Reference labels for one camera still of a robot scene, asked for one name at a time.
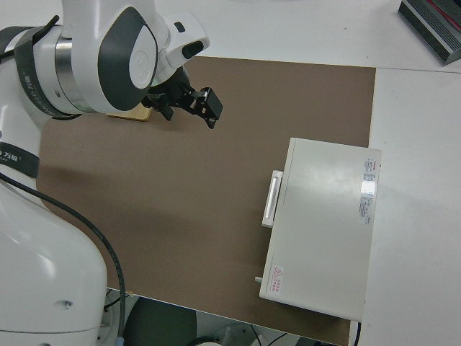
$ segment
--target brown board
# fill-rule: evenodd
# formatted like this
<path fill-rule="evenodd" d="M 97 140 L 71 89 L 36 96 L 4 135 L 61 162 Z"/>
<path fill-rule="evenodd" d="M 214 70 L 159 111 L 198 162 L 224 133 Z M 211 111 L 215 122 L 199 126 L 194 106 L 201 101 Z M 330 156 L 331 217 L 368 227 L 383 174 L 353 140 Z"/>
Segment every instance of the brown board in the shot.
<path fill-rule="evenodd" d="M 187 69 L 192 86 L 212 87 L 224 104 L 214 130 L 178 110 L 170 123 L 159 114 L 50 121 L 39 190 L 103 230 L 128 290 L 346 345 L 348 321 L 260 298 L 254 278 L 269 245 L 261 219 L 270 177 L 290 137 L 367 146 L 375 70 L 223 58 Z"/>

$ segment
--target small wooden block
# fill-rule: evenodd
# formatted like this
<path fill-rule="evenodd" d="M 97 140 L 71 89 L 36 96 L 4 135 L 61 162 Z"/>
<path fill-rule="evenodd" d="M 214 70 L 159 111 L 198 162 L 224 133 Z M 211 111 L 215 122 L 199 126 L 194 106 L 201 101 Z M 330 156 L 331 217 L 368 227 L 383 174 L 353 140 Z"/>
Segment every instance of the small wooden block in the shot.
<path fill-rule="evenodd" d="M 110 117 L 120 117 L 122 119 L 136 120 L 136 121 L 147 121 L 151 116 L 152 108 L 145 108 L 141 103 L 134 107 L 129 112 L 123 113 L 107 113 Z"/>

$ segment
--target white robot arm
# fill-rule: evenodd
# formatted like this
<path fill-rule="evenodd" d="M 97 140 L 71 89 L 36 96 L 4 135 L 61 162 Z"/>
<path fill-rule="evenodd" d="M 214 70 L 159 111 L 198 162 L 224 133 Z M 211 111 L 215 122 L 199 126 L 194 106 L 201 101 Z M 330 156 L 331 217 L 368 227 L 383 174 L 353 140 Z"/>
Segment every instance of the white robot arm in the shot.
<path fill-rule="evenodd" d="M 161 17 L 152 0 L 63 0 L 63 14 L 63 26 L 0 32 L 0 345 L 97 344 L 102 256 L 23 191 L 35 190 L 45 122 L 142 102 L 167 119 L 181 107 L 213 128 L 223 108 L 182 67 L 209 45 L 190 13 Z"/>

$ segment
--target warning label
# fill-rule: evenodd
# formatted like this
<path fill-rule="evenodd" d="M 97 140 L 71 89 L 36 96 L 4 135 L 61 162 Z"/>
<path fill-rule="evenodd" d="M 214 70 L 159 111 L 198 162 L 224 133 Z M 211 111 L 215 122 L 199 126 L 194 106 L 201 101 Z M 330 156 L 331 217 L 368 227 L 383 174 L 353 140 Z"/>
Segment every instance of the warning label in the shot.
<path fill-rule="evenodd" d="M 373 198 L 376 193 L 376 171 L 376 159 L 368 158 L 363 165 L 363 180 L 359 205 L 360 217 L 362 222 L 366 225 L 371 223 L 373 217 Z"/>
<path fill-rule="evenodd" d="M 272 268 L 271 287 L 269 289 L 270 293 L 280 293 L 280 290 L 282 289 L 283 271 L 283 267 L 280 267 L 279 265 L 275 265 Z"/>

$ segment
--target cable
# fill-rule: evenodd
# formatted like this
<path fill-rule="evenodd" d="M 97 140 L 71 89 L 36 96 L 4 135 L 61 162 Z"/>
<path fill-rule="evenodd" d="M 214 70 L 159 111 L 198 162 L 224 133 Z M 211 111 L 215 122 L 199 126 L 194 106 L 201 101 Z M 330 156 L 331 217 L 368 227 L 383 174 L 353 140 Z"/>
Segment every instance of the cable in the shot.
<path fill-rule="evenodd" d="M 357 325 L 357 335 L 355 336 L 354 346 L 358 346 L 360 339 L 360 331 L 362 330 L 362 324 L 359 322 Z"/>
<path fill-rule="evenodd" d="M 115 304 L 118 303 L 119 301 L 120 301 L 120 297 L 118 297 L 117 299 L 115 299 L 113 302 L 104 305 L 104 311 L 107 312 L 107 309 L 108 309 L 108 308 L 110 308 L 111 306 L 115 305 Z"/>
<path fill-rule="evenodd" d="M 271 346 L 274 342 L 276 342 L 278 339 L 282 339 L 285 335 L 287 335 L 288 333 L 283 333 L 282 335 L 280 335 L 279 337 L 276 337 L 275 339 L 273 339 L 267 346 Z"/>
<path fill-rule="evenodd" d="M 261 340 L 259 339 L 259 335 L 258 335 L 258 333 L 256 333 L 256 330 L 254 330 L 254 328 L 253 328 L 253 324 L 250 324 L 250 327 L 251 327 L 251 330 L 252 330 L 253 333 L 254 333 L 254 336 L 255 336 L 256 339 L 258 340 L 259 346 L 262 346 Z"/>
<path fill-rule="evenodd" d="M 34 45 L 38 41 L 40 41 L 42 38 L 46 36 L 50 32 L 50 30 L 55 26 L 55 24 L 58 22 L 59 16 L 54 16 L 51 18 L 51 20 L 40 30 L 38 31 L 34 37 L 32 38 L 32 44 Z M 14 50 L 8 50 L 6 52 L 3 52 L 0 54 L 0 60 L 9 58 L 10 56 L 14 55 Z"/>
<path fill-rule="evenodd" d="M 78 118 L 80 115 L 81 115 L 81 114 L 74 114 L 74 115 L 71 115 L 71 116 L 68 116 L 68 117 L 52 117 L 51 119 L 66 121 L 66 120 L 73 120 L 73 119 L 76 119 L 76 118 Z"/>
<path fill-rule="evenodd" d="M 251 330 L 253 331 L 254 333 L 254 336 L 256 337 L 256 339 L 258 340 L 258 344 L 259 346 L 262 346 L 262 343 L 261 343 L 261 340 L 259 339 L 259 335 L 258 333 L 256 333 L 256 330 L 254 330 L 254 327 L 253 327 L 253 324 L 250 324 L 250 327 L 251 327 Z M 269 344 L 267 344 L 267 346 L 271 346 L 272 344 L 274 344 L 274 342 L 276 342 L 277 340 L 279 339 L 282 339 L 285 335 L 287 335 L 288 333 L 283 333 L 282 335 L 280 335 L 279 337 L 276 337 L 275 339 L 273 339 Z"/>
<path fill-rule="evenodd" d="M 32 196 L 35 196 L 41 200 L 44 200 L 46 202 L 49 202 L 56 207 L 64 210 L 65 212 L 71 214 L 74 218 L 80 220 L 83 224 L 88 226 L 89 229 L 101 240 L 103 245 L 106 247 L 107 251 L 110 254 L 110 257 L 112 258 L 112 261 L 114 262 L 115 269 L 117 271 L 117 277 L 118 277 L 118 283 L 120 287 L 120 320 L 119 320 L 119 325 L 118 325 L 118 333 L 117 336 L 122 338 L 123 337 L 123 330 L 125 329 L 125 307 L 126 307 L 126 302 L 125 302 L 125 279 L 123 277 L 123 272 L 122 272 L 122 266 L 120 265 L 120 261 L 118 260 L 117 254 L 115 253 L 115 250 L 112 248 L 112 245 L 109 243 L 107 238 L 104 236 L 104 234 L 87 218 L 85 218 L 83 215 L 72 209 L 71 207 L 68 207 L 62 202 L 59 202 L 58 200 L 55 200 L 54 198 L 38 192 L 34 189 L 31 189 L 30 187 L 21 184 L 20 182 L 17 182 L 16 180 L 6 176 L 5 174 L 0 172 L 0 179 L 6 182 L 7 184 L 10 184 L 11 186 L 14 186 L 26 193 L 31 194 Z"/>

